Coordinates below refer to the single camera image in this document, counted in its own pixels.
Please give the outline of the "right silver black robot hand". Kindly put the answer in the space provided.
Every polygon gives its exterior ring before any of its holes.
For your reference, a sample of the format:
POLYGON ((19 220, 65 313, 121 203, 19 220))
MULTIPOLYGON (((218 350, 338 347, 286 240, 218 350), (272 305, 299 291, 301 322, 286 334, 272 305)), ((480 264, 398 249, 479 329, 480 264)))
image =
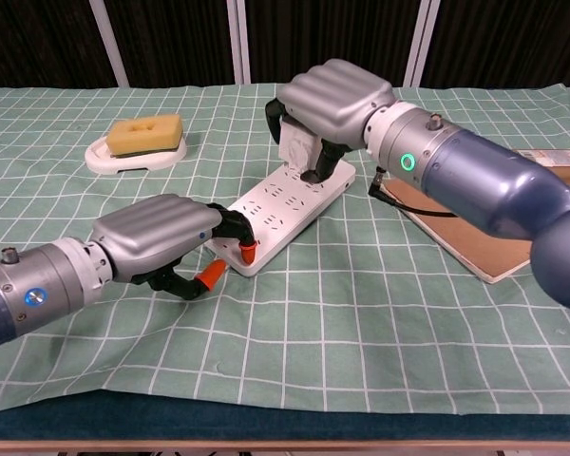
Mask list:
POLYGON ((371 116, 395 102, 390 82, 333 58, 279 85, 265 105, 265 116, 276 143, 284 136, 282 120, 298 121, 321 140, 314 168, 300 174, 316 184, 333 174, 344 154, 367 146, 364 134, 371 116))

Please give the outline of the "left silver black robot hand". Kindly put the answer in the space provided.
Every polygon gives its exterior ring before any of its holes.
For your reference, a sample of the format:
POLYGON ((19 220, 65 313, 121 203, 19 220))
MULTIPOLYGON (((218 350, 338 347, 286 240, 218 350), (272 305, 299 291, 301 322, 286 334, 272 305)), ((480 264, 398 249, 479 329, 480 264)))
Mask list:
POLYGON ((176 194, 143 199, 98 218, 90 235, 109 258, 114 281, 146 283, 186 301, 212 290, 225 271, 221 259, 192 279, 174 271, 185 255, 211 238, 236 239, 242 261, 255 261, 256 237, 243 214, 176 194))

